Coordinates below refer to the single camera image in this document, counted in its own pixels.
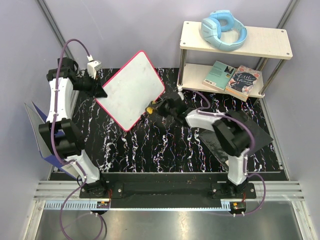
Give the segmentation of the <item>black notebook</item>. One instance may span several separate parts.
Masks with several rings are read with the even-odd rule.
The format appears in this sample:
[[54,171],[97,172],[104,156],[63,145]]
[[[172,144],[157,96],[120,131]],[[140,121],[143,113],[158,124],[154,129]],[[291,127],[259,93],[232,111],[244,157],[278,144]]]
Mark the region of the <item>black notebook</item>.
[[[257,154],[259,150],[267,146],[273,141],[273,138],[264,131],[251,117],[249,117],[243,110],[230,110],[229,115],[237,119],[238,121],[243,122],[244,125],[250,130],[254,139],[255,146],[252,152]],[[220,145],[220,142],[213,131],[210,130],[201,130],[199,132],[200,140],[205,144],[213,156],[221,164],[222,169],[226,172],[229,171],[229,158],[228,155],[224,152],[223,148]]]

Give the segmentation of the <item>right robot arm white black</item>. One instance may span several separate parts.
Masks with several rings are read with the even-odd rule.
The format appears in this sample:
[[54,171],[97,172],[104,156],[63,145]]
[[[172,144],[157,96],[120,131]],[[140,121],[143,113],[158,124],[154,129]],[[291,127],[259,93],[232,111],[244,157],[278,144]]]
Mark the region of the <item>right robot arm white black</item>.
[[247,162],[249,152],[255,147],[255,138],[244,122],[228,113],[214,113],[186,105],[180,94],[151,101],[146,111],[162,117],[171,116],[180,125],[215,133],[222,150],[228,156],[227,182],[221,193],[232,198],[244,194],[248,184]]

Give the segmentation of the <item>little women book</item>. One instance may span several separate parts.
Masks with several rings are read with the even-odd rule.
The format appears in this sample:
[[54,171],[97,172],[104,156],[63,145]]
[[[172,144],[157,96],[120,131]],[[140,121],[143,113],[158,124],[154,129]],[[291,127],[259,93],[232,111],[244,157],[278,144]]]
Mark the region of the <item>little women book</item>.
[[246,102],[262,72],[240,65],[225,86],[224,92]]

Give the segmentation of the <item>pink framed whiteboard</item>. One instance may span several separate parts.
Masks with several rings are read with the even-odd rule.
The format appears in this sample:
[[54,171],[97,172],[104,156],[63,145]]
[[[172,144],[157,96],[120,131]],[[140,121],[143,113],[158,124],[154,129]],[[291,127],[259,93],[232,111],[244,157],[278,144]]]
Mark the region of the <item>pink framed whiteboard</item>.
[[165,91],[165,85],[144,51],[137,52],[103,86],[107,97],[96,102],[125,131],[140,120],[150,102]]

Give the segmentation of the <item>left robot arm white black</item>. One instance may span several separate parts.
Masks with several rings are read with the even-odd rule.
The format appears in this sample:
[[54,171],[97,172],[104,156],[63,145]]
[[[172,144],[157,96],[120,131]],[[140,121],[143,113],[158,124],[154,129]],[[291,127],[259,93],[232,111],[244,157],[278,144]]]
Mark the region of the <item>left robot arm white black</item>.
[[58,67],[46,75],[50,86],[50,109],[38,131],[50,152],[57,159],[57,168],[77,179],[81,190],[90,197],[108,195],[108,184],[100,170],[85,151],[82,132],[72,121],[71,100],[74,91],[84,92],[91,98],[106,98],[98,71],[102,64],[88,56],[87,68],[68,57],[58,59]]

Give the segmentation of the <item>teal paperback book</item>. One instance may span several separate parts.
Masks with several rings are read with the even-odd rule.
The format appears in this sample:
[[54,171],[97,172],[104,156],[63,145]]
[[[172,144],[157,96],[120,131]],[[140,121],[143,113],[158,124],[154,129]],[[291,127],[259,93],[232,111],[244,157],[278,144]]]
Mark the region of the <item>teal paperback book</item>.
[[235,67],[216,61],[202,81],[202,84],[210,89],[224,92],[236,70],[237,68]]

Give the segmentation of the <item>yellow black whiteboard eraser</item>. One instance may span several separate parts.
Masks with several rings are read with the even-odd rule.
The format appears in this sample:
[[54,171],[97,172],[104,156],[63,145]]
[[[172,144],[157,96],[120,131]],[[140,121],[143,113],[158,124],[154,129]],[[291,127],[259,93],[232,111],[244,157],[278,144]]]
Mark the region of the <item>yellow black whiteboard eraser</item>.
[[145,111],[151,115],[153,113],[156,113],[158,110],[157,110],[157,102],[155,100],[151,101],[149,103],[149,105],[145,108]]

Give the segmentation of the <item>white two-tier shelf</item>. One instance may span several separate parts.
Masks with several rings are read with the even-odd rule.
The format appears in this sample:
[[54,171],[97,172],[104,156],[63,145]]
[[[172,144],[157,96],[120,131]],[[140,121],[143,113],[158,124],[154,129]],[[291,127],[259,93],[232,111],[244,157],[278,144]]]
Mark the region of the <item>white two-tier shelf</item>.
[[215,89],[204,85],[203,81],[215,61],[262,71],[269,59],[278,60],[271,76],[267,80],[260,77],[250,93],[253,98],[263,98],[284,63],[293,57],[293,52],[285,29],[248,26],[247,31],[246,42],[240,49],[225,52],[213,48],[202,38],[200,22],[185,21],[179,44],[178,89],[214,93]]

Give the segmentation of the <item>blue headphones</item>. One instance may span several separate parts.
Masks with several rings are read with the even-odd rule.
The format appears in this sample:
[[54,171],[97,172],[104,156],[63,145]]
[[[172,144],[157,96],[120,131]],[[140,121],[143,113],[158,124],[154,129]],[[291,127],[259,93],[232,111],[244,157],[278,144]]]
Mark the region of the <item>blue headphones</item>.
[[[235,42],[222,41],[222,33],[229,31],[237,32],[238,39]],[[243,46],[248,36],[247,28],[229,10],[213,11],[208,17],[203,18],[200,32],[206,42],[215,49],[224,52],[238,50]]]

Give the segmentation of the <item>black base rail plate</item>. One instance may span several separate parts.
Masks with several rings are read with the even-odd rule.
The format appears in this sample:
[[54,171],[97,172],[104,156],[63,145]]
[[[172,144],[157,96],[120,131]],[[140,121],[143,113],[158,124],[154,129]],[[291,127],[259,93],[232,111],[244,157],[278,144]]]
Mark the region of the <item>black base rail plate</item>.
[[257,198],[253,183],[246,179],[234,186],[226,173],[104,173],[102,179],[102,186],[83,187],[80,197],[120,199],[130,195],[191,194],[214,199]]

